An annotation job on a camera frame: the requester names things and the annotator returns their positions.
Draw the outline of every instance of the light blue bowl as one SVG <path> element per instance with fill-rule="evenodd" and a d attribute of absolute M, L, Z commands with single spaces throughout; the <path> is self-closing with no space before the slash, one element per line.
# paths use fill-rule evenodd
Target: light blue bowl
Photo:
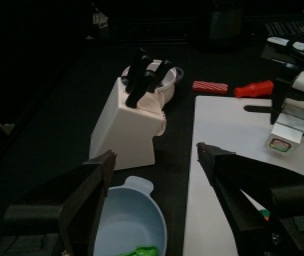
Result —
<path fill-rule="evenodd" d="M 110 187 L 94 241 L 93 256 L 117 256 L 140 246 L 154 246 L 158 256 L 166 250 L 166 225 L 150 198 L 153 183 L 129 176 L 122 186 Z"/>

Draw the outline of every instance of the white table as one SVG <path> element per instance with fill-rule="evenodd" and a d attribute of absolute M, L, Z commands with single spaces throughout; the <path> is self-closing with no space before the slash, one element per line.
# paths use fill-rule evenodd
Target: white table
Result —
<path fill-rule="evenodd" d="M 271 101 L 214 96 L 196 98 L 184 256 L 237 255 L 225 215 L 197 162 L 198 142 L 304 174 L 304 137 L 289 156 L 269 150 L 264 146 L 272 129 L 269 114 L 247 112 L 245 105 L 271 106 Z"/>

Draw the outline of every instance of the small white box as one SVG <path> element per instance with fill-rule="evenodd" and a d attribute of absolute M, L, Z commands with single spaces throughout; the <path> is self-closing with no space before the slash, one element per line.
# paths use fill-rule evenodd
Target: small white box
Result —
<path fill-rule="evenodd" d="M 288 102 L 279 114 L 265 146 L 289 155 L 301 142 L 304 134 L 304 107 Z"/>

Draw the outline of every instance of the black table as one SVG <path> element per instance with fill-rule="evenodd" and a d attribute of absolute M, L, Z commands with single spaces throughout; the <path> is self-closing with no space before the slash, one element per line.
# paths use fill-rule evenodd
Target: black table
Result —
<path fill-rule="evenodd" d="M 112 186 L 130 175 L 154 184 L 152 198 L 168 228 L 166 255 L 181 255 L 190 161 L 194 80 L 233 87 L 273 79 L 277 64 L 260 58 L 263 43 L 226 52 L 201 52 L 189 45 L 144 46 L 154 59 L 169 59 L 184 72 L 165 105 L 166 129 L 153 138 L 156 164 L 114 172 Z M 89 139 L 114 80 L 129 65 L 137 46 L 86 44 L 55 88 L 0 158 L 0 230 L 6 206 L 37 184 L 88 159 Z"/>

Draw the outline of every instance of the red object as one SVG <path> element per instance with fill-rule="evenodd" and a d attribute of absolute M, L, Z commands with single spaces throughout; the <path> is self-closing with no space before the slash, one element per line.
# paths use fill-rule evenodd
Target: red object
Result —
<path fill-rule="evenodd" d="M 228 85 L 204 81 L 193 81 L 192 90 L 197 92 L 208 92 L 214 94 L 226 94 Z"/>
<path fill-rule="evenodd" d="M 261 82 L 249 83 L 243 87 L 235 88 L 233 95 L 236 98 L 241 98 L 241 97 L 256 98 L 259 96 L 271 95 L 272 90 L 273 90 L 273 82 L 271 80 L 265 80 Z"/>

